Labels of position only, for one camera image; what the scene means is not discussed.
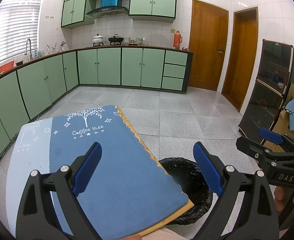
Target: metal screw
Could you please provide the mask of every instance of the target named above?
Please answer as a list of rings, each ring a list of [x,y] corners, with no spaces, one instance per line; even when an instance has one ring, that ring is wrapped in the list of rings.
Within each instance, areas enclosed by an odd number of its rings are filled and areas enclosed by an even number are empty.
[[[234,172],[234,167],[231,166],[231,165],[228,165],[228,166],[226,167],[226,170],[227,170],[228,172]]]
[[[60,167],[60,171],[62,171],[62,172],[66,172],[68,170],[69,170],[69,167],[67,165],[63,165]]]
[[[259,177],[263,177],[263,176],[264,176],[264,173],[263,173],[263,171],[257,171],[257,175],[258,175]]]
[[[32,177],[35,177],[37,174],[38,174],[38,171],[37,171],[37,170],[33,170],[33,171],[30,173],[30,175],[31,175]]]

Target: door frame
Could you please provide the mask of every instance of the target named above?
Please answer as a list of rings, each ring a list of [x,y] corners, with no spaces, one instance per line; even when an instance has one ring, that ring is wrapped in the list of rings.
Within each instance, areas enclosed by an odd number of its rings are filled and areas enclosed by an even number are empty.
[[[237,14],[239,13],[243,13],[243,12],[246,12],[246,11],[253,11],[255,10],[256,11],[256,20],[257,20],[257,32],[256,32],[256,37],[257,37],[257,44],[256,44],[256,47],[255,47],[255,58],[257,56],[257,48],[258,48],[258,33],[259,33],[259,12],[258,12],[258,6],[254,6],[254,7],[248,7],[248,8],[245,8],[243,10],[239,10],[239,11],[235,11],[234,12],[234,22],[233,22],[233,29],[232,29],[232,40],[231,40],[231,47],[230,47],[230,54],[229,54],[229,60],[228,60],[228,66],[227,66],[227,71],[226,71],[226,76],[225,76],[225,80],[224,80],[224,85],[222,87],[222,91],[221,93],[224,95],[225,94],[225,90],[226,90],[226,77],[228,76],[229,72],[230,72],[230,64],[231,64],[231,59],[232,59],[232,55],[236,52],[236,42],[235,42],[235,39],[236,37],[234,36],[234,33],[235,33],[235,30],[236,30],[236,24],[235,24],[235,19],[236,19],[236,16]],[[240,112],[240,109],[242,107],[242,104],[244,102],[244,99],[242,100],[241,104],[239,105],[239,108],[237,109],[239,112]]]
[[[223,64],[225,62],[225,55],[226,55],[226,47],[227,47],[227,39],[228,39],[228,27],[229,27],[229,11],[224,9],[224,8],[221,8],[219,6],[216,6],[216,5],[213,5],[211,3],[206,3],[206,2],[203,2],[203,1],[199,1],[199,0],[192,0],[192,11],[191,11],[191,25],[190,25],[190,32],[192,30],[192,23],[193,23],[193,18],[194,18],[194,3],[197,2],[197,3],[201,3],[201,4],[204,4],[204,5],[209,5],[209,6],[212,6],[216,9],[220,9],[220,10],[223,10],[227,13],[227,24],[226,24],[226,40],[224,42],[224,45],[223,45],[223,60],[221,62],[221,66],[220,66],[220,69],[219,69],[219,78],[217,80],[217,83],[216,83],[216,86],[215,86],[215,90],[214,91],[217,91],[218,89],[218,85],[219,85],[219,81],[220,81],[220,78],[221,78],[221,72],[222,72],[222,67],[223,67]],[[192,65],[191,65],[191,69],[193,68],[194,66],[194,62],[195,62],[195,54],[196,52],[194,52],[194,57],[193,57],[193,60],[192,60]]]

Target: thermos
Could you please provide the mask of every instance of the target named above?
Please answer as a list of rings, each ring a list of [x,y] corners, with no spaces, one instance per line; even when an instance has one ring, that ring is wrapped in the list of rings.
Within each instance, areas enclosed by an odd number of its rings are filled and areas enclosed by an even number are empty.
[[[180,34],[179,31],[177,31],[175,33],[175,36],[173,38],[173,46],[176,48],[176,49],[180,49],[180,43],[182,43],[182,36]]]

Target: window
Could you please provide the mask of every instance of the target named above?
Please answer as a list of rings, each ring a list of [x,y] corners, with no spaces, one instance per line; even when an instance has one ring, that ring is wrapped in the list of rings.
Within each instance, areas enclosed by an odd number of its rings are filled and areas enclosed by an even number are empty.
[[[25,53],[28,38],[31,40],[32,50],[38,49],[41,3],[42,0],[2,0],[0,3],[0,62]]]

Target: blue gripper pad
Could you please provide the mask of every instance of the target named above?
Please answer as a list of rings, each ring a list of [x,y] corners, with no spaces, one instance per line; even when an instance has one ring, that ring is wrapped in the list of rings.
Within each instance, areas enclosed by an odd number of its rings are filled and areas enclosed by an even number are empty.
[[[258,131],[259,137],[266,139],[269,142],[272,142],[276,145],[283,143],[283,139],[280,134],[267,130],[265,128],[260,128]]]
[[[194,159],[196,160],[196,163],[205,178],[210,191],[217,193],[220,197],[223,192],[223,188],[221,186],[221,176],[210,161],[208,155],[209,153],[201,142],[197,142],[194,145]]]
[[[74,187],[72,192],[76,197],[79,193],[85,191],[101,157],[102,147],[99,143],[97,143],[74,176]]]

